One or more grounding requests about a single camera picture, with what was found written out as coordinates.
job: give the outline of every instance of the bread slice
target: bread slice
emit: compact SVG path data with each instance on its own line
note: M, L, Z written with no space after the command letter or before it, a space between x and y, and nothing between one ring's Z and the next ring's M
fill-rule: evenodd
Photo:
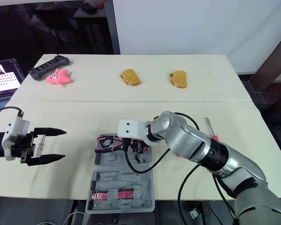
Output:
M133 69L127 69L121 74L122 79L124 82L129 86L136 86L140 84L140 80L137 77L136 73Z
M186 88L186 72L183 70L175 71L170 74L170 82L177 88Z

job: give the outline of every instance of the gray tool case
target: gray tool case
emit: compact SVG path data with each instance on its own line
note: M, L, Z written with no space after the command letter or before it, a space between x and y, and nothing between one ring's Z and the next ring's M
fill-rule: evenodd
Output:
M113 140L113 144L120 143L121 141ZM98 148L102 148L99 141L97 142ZM139 163L135 155L136 153L132 149L128 150L128 157L134 168L140 171L148 169L152 162L152 148L148 147L146 151L138 154ZM129 168L122 150L96 153L95 164L101 168L92 173L86 213L132 213L154 210L155 196L152 171L143 174L133 172ZM121 194L124 193L130 194L130 199L120 198Z

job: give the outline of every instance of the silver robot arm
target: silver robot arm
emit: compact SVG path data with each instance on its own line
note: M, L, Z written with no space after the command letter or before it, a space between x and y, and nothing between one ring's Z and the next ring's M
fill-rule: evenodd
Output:
M239 224L281 224L281 200L268 189L260 167L232 147L189 126L183 117L166 111L148 122L120 120L118 136L140 139L150 146L165 140L172 151L207 168L236 199Z

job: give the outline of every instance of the black remote control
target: black remote control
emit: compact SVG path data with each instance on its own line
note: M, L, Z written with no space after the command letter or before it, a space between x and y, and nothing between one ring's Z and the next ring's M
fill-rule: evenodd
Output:
M70 60L67 57L58 55L54 59L45 62L44 64L31 68L28 72L36 81L40 81L43 78L43 75L51 70L55 70L60 66L66 66L70 64Z

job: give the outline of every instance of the pink star plush toy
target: pink star plush toy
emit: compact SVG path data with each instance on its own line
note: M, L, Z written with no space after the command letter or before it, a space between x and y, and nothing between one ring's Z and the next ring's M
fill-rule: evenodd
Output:
M57 84L69 83L71 79L67 76L68 73L69 71L67 69L64 70L56 69L55 73L47 77L45 81L48 83L57 83Z

